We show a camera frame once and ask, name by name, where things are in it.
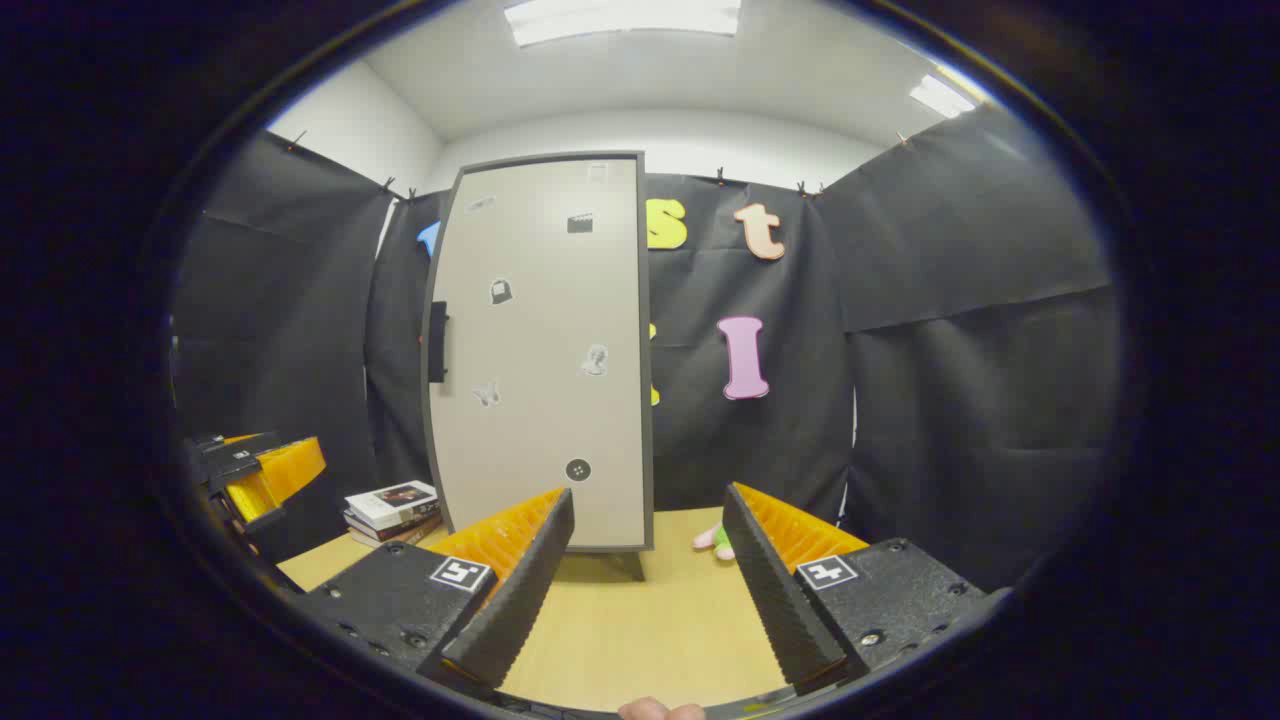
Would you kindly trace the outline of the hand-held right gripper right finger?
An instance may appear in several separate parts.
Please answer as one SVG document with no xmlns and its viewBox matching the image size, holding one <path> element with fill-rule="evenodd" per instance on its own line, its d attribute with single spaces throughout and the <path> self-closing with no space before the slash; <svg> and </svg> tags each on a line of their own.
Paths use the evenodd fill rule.
<svg viewBox="0 0 1280 720">
<path fill-rule="evenodd" d="M 742 483 L 722 527 L 785 680 L 815 691 L 895 667 L 959 635 L 991 596 L 919 544 L 869 543 Z"/>
</svg>

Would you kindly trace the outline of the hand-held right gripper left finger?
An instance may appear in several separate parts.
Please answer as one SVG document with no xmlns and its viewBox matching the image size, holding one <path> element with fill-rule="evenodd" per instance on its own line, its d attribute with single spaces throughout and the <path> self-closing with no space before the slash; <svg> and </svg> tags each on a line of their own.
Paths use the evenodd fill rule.
<svg viewBox="0 0 1280 720">
<path fill-rule="evenodd" d="M 388 542 L 297 603 L 348 648 L 462 691 L 499 688 L 575 529 L 550 489 L 436 543 Z"/>
</svg>

